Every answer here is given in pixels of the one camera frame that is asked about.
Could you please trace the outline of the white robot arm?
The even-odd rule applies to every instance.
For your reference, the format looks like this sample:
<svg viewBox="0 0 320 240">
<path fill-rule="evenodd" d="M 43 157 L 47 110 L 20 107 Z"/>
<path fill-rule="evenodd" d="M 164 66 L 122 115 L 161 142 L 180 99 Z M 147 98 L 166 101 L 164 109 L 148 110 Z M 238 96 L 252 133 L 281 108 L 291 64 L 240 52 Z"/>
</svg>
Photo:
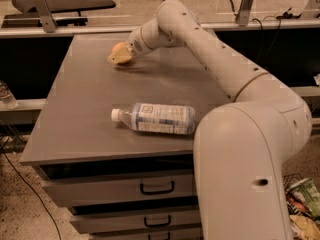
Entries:
<svg viewBox="0 0 320 240">
<path fill-rule="evenodd" d="M 182 44 L 213 77 L 227 104 L 208 112 L 194 137 L 204 240 L 293 240 L 282 164 L 311 135 L 311 112 L 288 86 L 204 30 L 179 1 L 166 0 L 108 57 L 119 64 Z"/>
</svg>

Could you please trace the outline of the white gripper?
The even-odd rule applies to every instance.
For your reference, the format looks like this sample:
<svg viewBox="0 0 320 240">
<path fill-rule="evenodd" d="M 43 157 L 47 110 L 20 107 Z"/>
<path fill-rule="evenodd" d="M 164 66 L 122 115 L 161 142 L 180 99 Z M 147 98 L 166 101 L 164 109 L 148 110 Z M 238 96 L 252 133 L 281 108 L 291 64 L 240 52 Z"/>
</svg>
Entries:
<svg viewBox="0 0 320 240">
<path fill-rule="evenodd" d="M 143 56 L 151 53 L 156 49 L 157 32 L 139 28 L 132 31 L 125 45 L 112 52 L 107 57 L 108 61 L 112 64 L 125 64 L 128 63 L 132 57 Z"/>
</svg>

